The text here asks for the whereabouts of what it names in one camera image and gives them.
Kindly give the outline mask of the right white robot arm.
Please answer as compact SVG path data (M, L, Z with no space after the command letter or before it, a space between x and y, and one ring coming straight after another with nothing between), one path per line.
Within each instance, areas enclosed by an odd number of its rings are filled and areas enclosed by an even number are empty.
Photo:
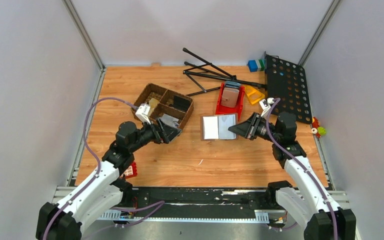
M315 175L307 154L296 140L296 116L281 112L271 123L257 112L246 121L230 126L230 132L245 139L272 142L272 153L294 180L297 190L286 181L270 182L265 201L272 209L284 208L303 229L306 240L353 240L357 219L344 209Z

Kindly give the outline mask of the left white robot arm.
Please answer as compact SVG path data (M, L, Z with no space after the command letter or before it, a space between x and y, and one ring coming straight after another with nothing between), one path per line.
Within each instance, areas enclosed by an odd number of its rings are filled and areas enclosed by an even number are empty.
M38 214L38 240L80 240L104 212L133 201L132 184L123 176L134 162L134 152L149 143L169 144L182 130L158 119L137 128L131 121L119 125L115 140L92 173L57 203L45 203Z

